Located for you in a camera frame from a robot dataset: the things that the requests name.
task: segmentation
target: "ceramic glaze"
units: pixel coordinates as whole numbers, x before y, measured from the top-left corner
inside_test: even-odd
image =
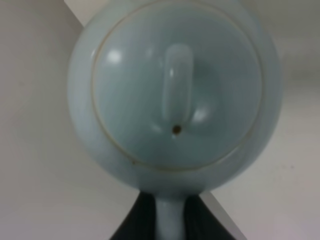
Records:
[[[68,102],[93,159],[175,208],[258,157],[280,73],[270,37],[235,0],[112,0],[74,48]],[[179,219],[176,209],[163,213]],[[159,240],[183,239],[158,217]]]

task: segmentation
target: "white surface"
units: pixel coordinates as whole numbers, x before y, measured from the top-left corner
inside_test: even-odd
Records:
[[[0,240],[107,240],[137,196],[71,125],[66,73],[81,29],[63,0],[0,0]]]
[[[82,24],[108,0],[65,0]],[[258,161],[213,194],[248,240],[320,239],[320,1],[243,0],[273,34],[285,92]]]

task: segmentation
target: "teapot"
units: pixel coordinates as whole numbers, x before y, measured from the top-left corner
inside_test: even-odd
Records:
[[[74,47],[67,88],[92,158],[154,198],[157,240],[187,238],[186,199],[257,159],[282,100],[273,41],[238,0],[109,1]]]

